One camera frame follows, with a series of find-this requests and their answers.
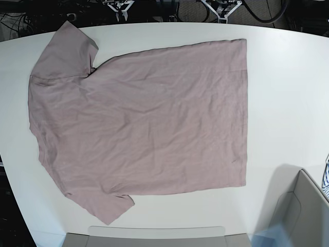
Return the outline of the mauve pink T-shirt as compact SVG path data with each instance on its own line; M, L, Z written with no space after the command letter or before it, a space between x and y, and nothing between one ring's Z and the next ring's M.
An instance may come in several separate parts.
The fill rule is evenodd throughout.
M39 160L68 199L105 224L132 196L246 184L247 41L113 57L70 22L53 35L28 89Z

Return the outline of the grey cardboard box right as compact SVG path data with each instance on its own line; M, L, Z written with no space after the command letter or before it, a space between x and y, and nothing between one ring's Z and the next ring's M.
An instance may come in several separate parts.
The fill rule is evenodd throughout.
M268 246L328 246L328 198L306 170L279 197L267 237Z

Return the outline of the blue striped cloth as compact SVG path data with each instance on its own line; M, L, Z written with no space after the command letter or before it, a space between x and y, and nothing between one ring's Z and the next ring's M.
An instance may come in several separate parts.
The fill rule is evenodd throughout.
M329 155L325 160L325 169L323 173L321 188L326 197L329 198Z

